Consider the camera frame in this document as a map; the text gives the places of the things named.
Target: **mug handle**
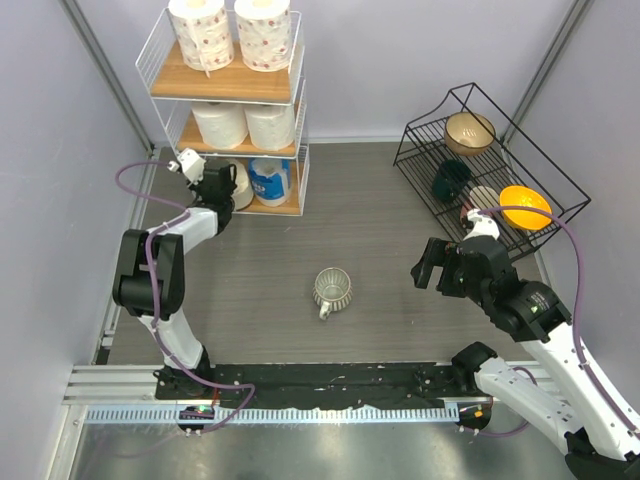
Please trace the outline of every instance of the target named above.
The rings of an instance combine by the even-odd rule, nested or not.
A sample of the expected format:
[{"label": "mug handle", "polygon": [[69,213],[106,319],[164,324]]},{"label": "mug handle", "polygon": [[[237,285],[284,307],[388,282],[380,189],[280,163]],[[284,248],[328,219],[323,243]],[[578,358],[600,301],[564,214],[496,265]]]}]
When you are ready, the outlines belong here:
[{"label": "mug handle", "polygon": [[322,320],[326,320],[329,318],[329,314],[331,313],[331,303],[322,302],[322,306],[320,307],[320,318]]}]

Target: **gray floor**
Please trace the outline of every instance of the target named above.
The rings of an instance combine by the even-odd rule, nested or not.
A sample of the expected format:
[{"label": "gray floor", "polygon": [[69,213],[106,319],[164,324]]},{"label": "gray floor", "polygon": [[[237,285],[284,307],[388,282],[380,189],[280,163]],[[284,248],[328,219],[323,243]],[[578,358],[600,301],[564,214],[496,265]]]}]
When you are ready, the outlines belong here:
[{"label": "gray floor", "polygon": [[[236,215],[186,257],[184,310],[214,362],[444,361],[476,340],[507,359],[528,358],[468,300],[413,287],[409,270],[428,238],[446,237],[392,167],[396,148],[312,145],[302,217]],[[181,177],[166,171],[153,193],[190,201]],[[175,215],[150,204],[145,225]],[[329,266],[350,274],[354,299],[323,323],[311,291]],[[517,267],[521,277],[539,278],[533,256]],[[126,312],[109,362],[161,363],[147,330]]]}]

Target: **dish rack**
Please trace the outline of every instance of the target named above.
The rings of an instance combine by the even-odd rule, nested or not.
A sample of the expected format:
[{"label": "dish rack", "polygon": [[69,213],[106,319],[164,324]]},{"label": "dish rack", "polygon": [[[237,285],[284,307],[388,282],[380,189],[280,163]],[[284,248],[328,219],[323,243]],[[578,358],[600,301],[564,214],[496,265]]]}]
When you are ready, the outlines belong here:
[{"label": "dish rack", "polygon": [[[488,118],[496,132],[513,127],[519,135],[507,145],[499,134],[493,135],[491,146],[480,155],[461,156],[447,147],[444,129],[447,118],[457,112],[474,112]],[[521,161],[513,153],[518,151]],[[443,162],[463,162],[470,171],[468,180],[459,186],[459,194],[448,202],[433,192],[438,169]],[[470,192],[485,186],[498,194],[509,185],[524,185],[540,193],[552,212],[569,222],[591,201],[574,182],[509,116],[476,84],[467,83],[450,89],[442,102],[430,112],[407,124],[393,162],[409,181],[451,240],[460,242],[468,233],[461,221],[463,208],[472,206]],[[551,223],[538,231],[510,226],[500,213],[494,215],[500,229],[499,241],[509,256],[519,259],[538,250],[560,227]]]}]

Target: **tan bowl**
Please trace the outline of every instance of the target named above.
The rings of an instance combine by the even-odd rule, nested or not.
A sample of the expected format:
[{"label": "tan bowl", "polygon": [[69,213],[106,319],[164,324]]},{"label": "tan bowl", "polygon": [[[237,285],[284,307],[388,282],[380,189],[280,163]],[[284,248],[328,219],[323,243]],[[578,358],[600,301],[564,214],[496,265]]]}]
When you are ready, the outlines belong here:
[{"label": "tan bowl", "polygon": [[493,143],[496,129],[482,115],[474,115],[478,120],[469,112],[455,113],[447,119],[444,141],[458,155],[480,155]]}]

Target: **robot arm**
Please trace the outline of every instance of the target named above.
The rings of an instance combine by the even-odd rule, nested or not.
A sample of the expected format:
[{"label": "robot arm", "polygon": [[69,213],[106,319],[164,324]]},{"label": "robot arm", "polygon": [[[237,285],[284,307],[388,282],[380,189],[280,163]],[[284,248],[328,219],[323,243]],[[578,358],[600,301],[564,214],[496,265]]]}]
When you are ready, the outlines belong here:
[{"label": "robot arm", "polygon": [[[235,165],[217,159],[205,162],[196,152],[187,149],[169,170],[181,172],[194,192],[196,207],[186,209],[184,220],[154,236],[152,242],[158,286],[160,289],[160,321],[157,332],[162,343],[182,365],[200,378],[212,380],[209,356],[195,338],[182,310],[185,292],[184,255],[196,245],[213,238],[231,220],[236,188]],[[153,295],[145,254],[149,230],[127,230],[120,245],[120,253],[113,284],[116,304],[137,317],[153,334]],[[202,395],[207,388],[188,378],[176,362],[164,352],[164,368],[156,372],[160,384],[171,383],[181,395]]]},{"label": "robot arm", "polygon": [[[469,219],[474,215],[477,211],[469,212]],[[459,244],[431,238],[411,271],[415,286],[426,288],[433,267],[442,267],[436,289],[477,303],[496,327],[540,362],[571,407],[525,381],[482,344],[456,355],[454,366],[475,387],[505,401],[567,453],[567,464],[578,478],[640,478],[638,432],[627,431],[580,365],[568,310],[548,286],[518,278],[497,235],[478,234],[488,222],[495,223],[490,217],[476,218],[473,231]],[[640,424],[638,414],[582,348],[617,405]]]}]

